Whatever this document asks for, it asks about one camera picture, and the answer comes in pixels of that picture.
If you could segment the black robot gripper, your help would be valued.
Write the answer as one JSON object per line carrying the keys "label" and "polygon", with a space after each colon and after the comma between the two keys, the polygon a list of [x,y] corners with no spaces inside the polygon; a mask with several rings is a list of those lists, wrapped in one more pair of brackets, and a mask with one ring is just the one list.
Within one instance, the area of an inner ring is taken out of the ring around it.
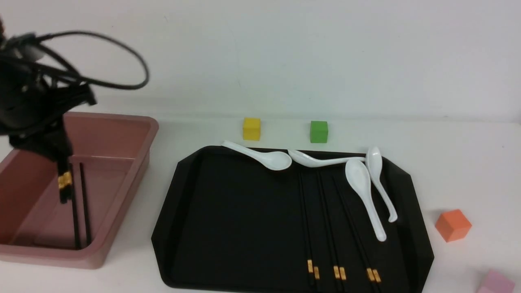
{"label": "black robot gripper", "polygon": [[1,35],[1,135],[9,135],[15,149],[33,152],[56,163],[73,156],[64,114],[82,104],[97,104],[91,87],[78,78],[38,69],[38,60],[50,56],[77,74],[57,52],[34,35]]}

